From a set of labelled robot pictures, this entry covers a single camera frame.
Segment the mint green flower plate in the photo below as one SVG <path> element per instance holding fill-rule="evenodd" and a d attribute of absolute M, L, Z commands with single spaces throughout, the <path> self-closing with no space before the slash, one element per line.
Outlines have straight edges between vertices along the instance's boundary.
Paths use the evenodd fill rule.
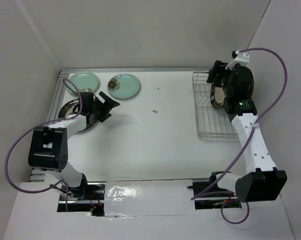
<path fill-rule="evenodd" d="M 94 93 L 100 85 L 100 79 L 92 72 L 76 73 L 70 76 L 69 80 L 81 93 Z"/>

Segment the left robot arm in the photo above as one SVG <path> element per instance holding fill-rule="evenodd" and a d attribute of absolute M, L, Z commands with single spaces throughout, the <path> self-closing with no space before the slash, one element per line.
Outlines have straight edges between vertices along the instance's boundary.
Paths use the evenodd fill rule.
<path fill-rule="evenodd" d="M 86 176 L 68 162 L 68 140 L 86 130 L 88 125 L 104 122 L 112 116 L 111 110 L 120 106 L 102 91 L 99 96 L 104 101 L 92 92 L 82 92 L 78 104 L 65 119 L 49 126 L 38 126 L 32 133 L 28 165 L 62 180 L 68 192 L 79 200 L 85 199 L 90 190 Z"/>

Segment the dark teal blossom plate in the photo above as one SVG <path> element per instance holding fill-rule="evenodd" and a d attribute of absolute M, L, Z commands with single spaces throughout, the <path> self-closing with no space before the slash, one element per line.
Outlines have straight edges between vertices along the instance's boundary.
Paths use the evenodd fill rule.
<path fill-rule="evenodd" d="M 255 86 L 254 76 L 251 73 L 249 91 L 248 91 L 248 95 L 247 95 L 250 99 L 252 98 L 252 95 L 253 95 L 253 92 L 254 92 L 254 86 Z"/>

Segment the light blue flower plate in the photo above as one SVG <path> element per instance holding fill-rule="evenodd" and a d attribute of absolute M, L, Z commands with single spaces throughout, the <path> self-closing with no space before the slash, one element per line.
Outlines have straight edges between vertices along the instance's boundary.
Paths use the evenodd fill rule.
<path fill-rule="evenodd" d="M 140 90 L 140 80 L 133 74 L 121 73 L 112 77 L 108 84 L 108 92 L 116 99 L 129 99 L 134 97 Z"/>

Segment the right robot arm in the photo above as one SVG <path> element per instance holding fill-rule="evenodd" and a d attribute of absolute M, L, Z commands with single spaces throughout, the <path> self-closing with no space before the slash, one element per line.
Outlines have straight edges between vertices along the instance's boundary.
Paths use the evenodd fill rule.
<path fill-rule="evenodd" d="M 228 190 L 242 203 L 276 200 L 287 181 L 287 174 L 279 170 L 271 158 L 257 122 L 259 115 L 252 100 L 254 78 L 251 70 L 239 63 L 229 67 L 217 60 L 208 72 L 207 81 L 211 84 L 213 105 L 218 103 L 214 91 L 223 91 L 222 108 L 244 148 L 246 165 L 244 176 L 213 172 L 209 192 L 220 196 Z"/>

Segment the brown striped rim plate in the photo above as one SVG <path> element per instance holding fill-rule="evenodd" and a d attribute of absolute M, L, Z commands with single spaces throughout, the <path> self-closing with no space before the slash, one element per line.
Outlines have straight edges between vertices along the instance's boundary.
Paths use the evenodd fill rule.
<path fill-rule="evenodd" d="M 214 84 L 211 84 L 209 97 L 211 106 L 214 109 L 218 110 L 224 108 L 225 94 L 221 87 L 217 87 Z"/>
<path fill-rule="evenodd" d="M 67 102 L 65 105 L 63 105 L 63 107 L 60 109 L 57 116 L 59 119 L 66 118 L 69 115 L 76 114 L 79 109 L 80 109 L 79 100 L 73 99 L 73 100 Z M 88 131 L 90 128 L 92 128 L 97 123 L 97 121 L 98 121 L 97 117 L 95 115 L 94 116 L 91 115 L 88 119 L 88 123 L 86 124 L 86 128 L 79 132 L 84 133 L 84 132 Z"/>

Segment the silver foil sheet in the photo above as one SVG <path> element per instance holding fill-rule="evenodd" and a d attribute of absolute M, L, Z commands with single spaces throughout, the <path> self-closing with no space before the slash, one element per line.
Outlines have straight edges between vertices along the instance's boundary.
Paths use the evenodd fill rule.
<path fill-rule="evenodd" d="M 187 180 L 108 181 L 104 215 L 108 217 L 183 216 L 196 213 Z"/>

